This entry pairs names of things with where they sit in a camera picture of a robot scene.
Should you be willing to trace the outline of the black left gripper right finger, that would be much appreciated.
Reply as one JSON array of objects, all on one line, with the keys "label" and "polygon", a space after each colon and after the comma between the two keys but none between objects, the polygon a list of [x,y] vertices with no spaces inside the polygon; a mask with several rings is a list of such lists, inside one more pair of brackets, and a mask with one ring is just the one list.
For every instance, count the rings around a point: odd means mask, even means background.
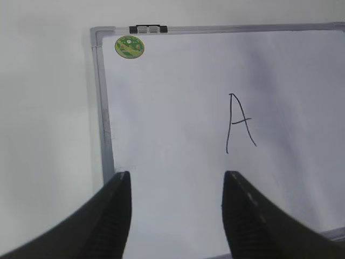
[{"label": "black left gripper right finger", "polygon": [[344,258],[343,241],[304,226],[237,171],[224,174],[222,220],[233,258]]}]

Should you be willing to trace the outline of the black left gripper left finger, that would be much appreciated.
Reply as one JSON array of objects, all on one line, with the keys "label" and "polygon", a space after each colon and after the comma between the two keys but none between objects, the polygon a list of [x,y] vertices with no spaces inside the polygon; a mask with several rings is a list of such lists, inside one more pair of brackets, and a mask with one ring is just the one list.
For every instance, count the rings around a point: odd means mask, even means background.
[{"label": "black left gripper left finger", "polygon": [[81,208],[2,258],[123,258],[132,219],[130,173],[119,172]]}]

